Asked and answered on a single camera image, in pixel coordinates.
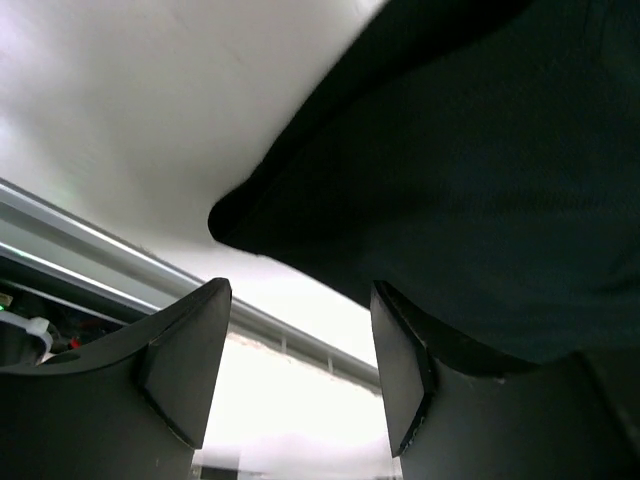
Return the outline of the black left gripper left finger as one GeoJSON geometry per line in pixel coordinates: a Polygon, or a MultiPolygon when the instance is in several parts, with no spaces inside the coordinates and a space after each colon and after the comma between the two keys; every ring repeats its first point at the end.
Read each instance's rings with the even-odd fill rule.
{"type": "Polygon", "coordinates": [[[169,429],[203,446],[231,311],[231,286],[215,278],[153,316],[167,325],[149,341],[138,386],[169,429]]]}

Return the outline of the black shorts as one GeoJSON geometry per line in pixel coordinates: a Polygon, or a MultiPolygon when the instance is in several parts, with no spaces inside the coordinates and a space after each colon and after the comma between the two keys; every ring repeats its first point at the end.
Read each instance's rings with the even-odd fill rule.
{"type": "Polygon", "coordinates": [[[542,363],[639,342],[639,5],[391,1],[212,237],[542,363]]]}

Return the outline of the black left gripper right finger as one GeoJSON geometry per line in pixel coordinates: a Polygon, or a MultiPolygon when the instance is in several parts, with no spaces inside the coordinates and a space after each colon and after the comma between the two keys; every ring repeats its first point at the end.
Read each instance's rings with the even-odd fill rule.
{"type": "Polygon", "coordinates": [[[408,322],[410,309],[386,282],[371,289],[370,314],[391,453],[413,443],[435,392],[429,354],[408,322]]]}

